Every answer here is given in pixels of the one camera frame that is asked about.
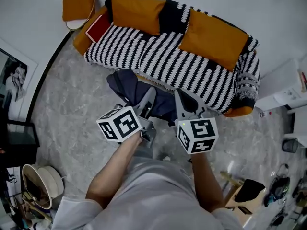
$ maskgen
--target person's arm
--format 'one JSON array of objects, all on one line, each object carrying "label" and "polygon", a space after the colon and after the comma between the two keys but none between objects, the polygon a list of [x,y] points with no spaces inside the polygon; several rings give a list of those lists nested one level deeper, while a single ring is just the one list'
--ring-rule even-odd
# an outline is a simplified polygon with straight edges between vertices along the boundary
[{"label": "person's arm", "polygon": [[105,209],[121,186],[125,170],[141,142],[140,132],[125,140],[94,177],[85,198],[96,201]]},{"label": "person's arm", "polygon": [[191,158],[196,196],[200,206],[209,212],[224,208],[225,202],[222,190],[212,172],[206,155],[198,153],[193,154]]}]

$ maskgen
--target black and white striped throw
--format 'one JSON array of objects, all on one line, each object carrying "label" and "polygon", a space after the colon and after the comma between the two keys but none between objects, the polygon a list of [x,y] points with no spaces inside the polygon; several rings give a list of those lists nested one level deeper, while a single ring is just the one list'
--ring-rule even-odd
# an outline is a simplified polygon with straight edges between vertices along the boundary
[{"label": "black and white striped throw", "polygon": [[259,59],[254,52],[258,41],[248,38],[234,71],[230,72],[212,60],[178,49],[188,26],[190,7],[178,3],[165,6],[177,11],[174,31],[161,17],[165,11],[160,15],[160,36],[112,23],[99,42],[91,44],[84,54],[85,60],[110,68],[133,69],[166,88],[189,90],[220,113],[233,106],[253,107],[260,74]]}]

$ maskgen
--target red book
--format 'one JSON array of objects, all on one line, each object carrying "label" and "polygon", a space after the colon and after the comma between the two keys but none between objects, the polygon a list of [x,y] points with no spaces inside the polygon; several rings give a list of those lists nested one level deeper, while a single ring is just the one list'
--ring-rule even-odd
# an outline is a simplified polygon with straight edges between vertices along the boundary
[{"label": "red book", "polygon": [[98,43],[106,30],[110,27],[108,13],[100,15],[93,24],[87,29],[85,34],[93,43]]}]

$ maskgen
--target person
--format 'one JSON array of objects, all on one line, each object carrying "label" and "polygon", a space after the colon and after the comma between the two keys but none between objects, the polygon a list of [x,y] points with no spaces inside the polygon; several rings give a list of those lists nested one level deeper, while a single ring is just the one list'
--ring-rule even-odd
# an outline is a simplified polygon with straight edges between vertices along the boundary
[{"label": "person", "polygon": [[52,230],[242,229],[204,153],[191,156],[194,187],[183,169],[153,160],[141,142],[138,132],[121,143],[84,200],[63,197]]}]

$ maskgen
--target framed picture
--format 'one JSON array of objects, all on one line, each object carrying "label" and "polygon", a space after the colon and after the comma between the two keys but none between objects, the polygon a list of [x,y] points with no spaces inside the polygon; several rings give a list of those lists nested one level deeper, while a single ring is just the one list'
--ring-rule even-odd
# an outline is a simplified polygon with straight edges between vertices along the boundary
[{"label": "framed picture", "polygon": [[27,75],[26,64],[0,48],[0,105],[4,108],[10,101],[25,96],[23,84]]}]

